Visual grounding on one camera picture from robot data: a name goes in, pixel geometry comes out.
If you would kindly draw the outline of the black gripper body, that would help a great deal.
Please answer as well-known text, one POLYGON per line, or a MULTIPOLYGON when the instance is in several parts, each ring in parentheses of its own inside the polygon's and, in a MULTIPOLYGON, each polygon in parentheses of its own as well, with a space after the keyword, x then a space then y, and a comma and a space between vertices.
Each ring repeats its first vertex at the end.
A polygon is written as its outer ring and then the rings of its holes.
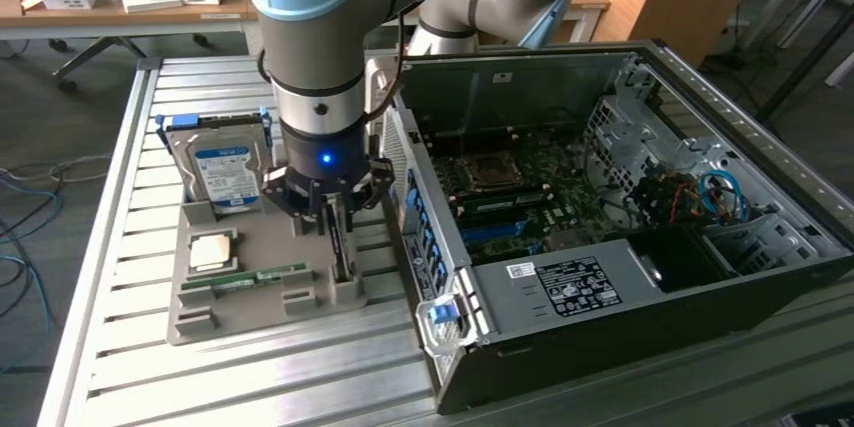
POLYGON ((328 135, 282 128, 286 155, 282 211, 290 217, 320 213, 320 197, 340 194, 348 211, 372 207, 372 188, 356 185, 370 171, 365 128, 349 127, 328 135))

